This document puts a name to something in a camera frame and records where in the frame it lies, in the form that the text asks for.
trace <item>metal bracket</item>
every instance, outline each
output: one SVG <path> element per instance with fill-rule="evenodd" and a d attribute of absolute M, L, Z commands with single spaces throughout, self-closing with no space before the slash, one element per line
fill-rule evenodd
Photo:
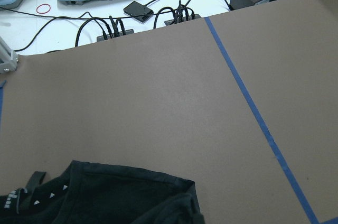
<path fill-rule="evenodd" d="M 17 63 L 16 52 L 11 50 L 0 36 L 0 73 L 15 71 Z"/>

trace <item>brown cardboard sheet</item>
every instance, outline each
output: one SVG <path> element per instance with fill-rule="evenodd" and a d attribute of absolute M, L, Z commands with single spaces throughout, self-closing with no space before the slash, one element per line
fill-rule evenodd
<path fill-rule="evenodd" d="M 208 224 L 309 223 L 204 19 L 20 59 L 0 194 L 75 159 L 194 180 Z"/>
<path fill-rule="evenodd" d="M 282 0 L 211 21 L 318 220 L 336 218 L 337 0 Z"/>

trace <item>blue painter's tape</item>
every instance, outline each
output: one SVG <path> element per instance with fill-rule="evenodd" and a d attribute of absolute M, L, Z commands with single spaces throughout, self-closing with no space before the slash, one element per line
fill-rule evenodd
<path fill-rule="evenodd" d="M 6 84 L 6 81 L 4 80 L 3 82 L 0 83 L 0 125 L 1 125 L 1 111 L 2 111 L 2 101 L 4 98 L 3 95 L 3 90 L 4 90 L 4 85 Z"/>
<path fill-rule="evenodd" d="M 338 217 L 326 222 L 322 222 L 322 224 L 338 224 Z"/>
<path fill-rule="evenodd" d="M 232 63 L 221 39 L 219 38 L 218 34 L 217 34 L 217 31 L 216 29 L 214 28 L 211 20 L 209 19 L 209 17 L 206 17 L 204 18 L 209 29 L 210 29 L 210 32 L 211 34 L 213 35 L 213 38 L 215 39 L 217 45 L 218 45 L 218 48 L 220 49 L 224 59 L 226 60 L 226 63 L 228 64 L 228 67 L 234 77 L 234 79 L 236 80 L 236 83 L 238 85 L 238 87 L 240 88 L 242 94 L 244 95 L 245 97 L 245 100 L 247 101 L 253 115 L 255 116 L 256 118 L 256 121 L 258 123 L 258 125 L 260 126 L 262 132 L 264 133 L 265 135 L 265 138 L 267 139 L 273 153 L 275 154 L 278 162 L 279 162 L 279 165 L 281 166 L 281 168 L 283 169 L 287 179 L 289 180 L 289 183 L 291 185 L 291 187 L 293 188 L 296 196 L 298 197 L 298 200 L 299 202 L 301 203 L 308 219 L 310 220 L 311 224 L 319 224 L 319 221 L 315 215 L 315 213 L 313 212 L 310 204 L 308 203 L 304 193 L 302 192 L 301 190 L 301 187 L 299 186 L 295 176 L 293 175 L 291 169 L 289 168 L 289 166 L 287 165 L 287 162 L 286 160 L 284 159 L 281 151 L 279 150 L 277 144 L 275 143 L 275 140 L 274 138 L 272 137 L 266 123 L 264 122 L 258 108 L 256 107 L 253 99 L 251 98 L 250 94 L 249 94 L 249 91 L 247 90 L 246 86 L 244 85 L 244 82 L 242 81 L 241 77 L 239 76 L 238 74 L 238 71 L 236 70 L 234 64 Z"/>

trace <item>black cloth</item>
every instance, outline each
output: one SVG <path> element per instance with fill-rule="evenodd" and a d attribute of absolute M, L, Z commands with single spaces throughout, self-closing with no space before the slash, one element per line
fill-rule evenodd
<path fill-rule="evenodd" d="M 78 161 L 31 191 L 19 188 L 0 196 L 0 206 L 0 224 L 204 223 L 193 181 Z"/>

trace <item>table surface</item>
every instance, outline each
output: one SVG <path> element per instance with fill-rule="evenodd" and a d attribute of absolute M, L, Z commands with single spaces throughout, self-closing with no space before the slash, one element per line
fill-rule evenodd
<path fill-rule="evenodd" d="M 83 5 L 63 5 L 57 0 L 24 0 L 18 11 L 36 14 L 36 8 L 41 4 L 49 4 L 51 10 L 45 14 L 49 16 L 78 17 L 86 11 L 97 17 L 124 17 L 123 8 L 132 1 L 146 4 L 151 0 L 113 0 L 113 1 L 90 1 Z M 177 8 L 179 0 L 160 0 L 149 7 L 156 13 L 164 6 Z M 220 14 L 228 11 L 224 0 L 192 0 L 189 4 L 195 13 L 201 17 Z M 125 29 L 133 29 L 134 32 L 151 30 L 155 17 L 151 17 L 145 23 L 135 19 L 124 19 Z M 157 27 L 164 27 L 164 21 L 172 19 L 172 15 L 161 15 Z M 8 11 L 0 11 L 0 33 L 4 41 L 13 49 L 25 47 L 48 21 L 47 18 L 28 16 Z M 49 24 L 26 50 L 19 52 L 22 55 L 46 53 L 52 50 L 63 50 L 74 47 L 77 31 L 83 20 L 56 20 Z M 96 37 L 102 35 L 101 29 L 95 22 L 88 24 L 81 32 L 79 45 L 96 42 Z"/>

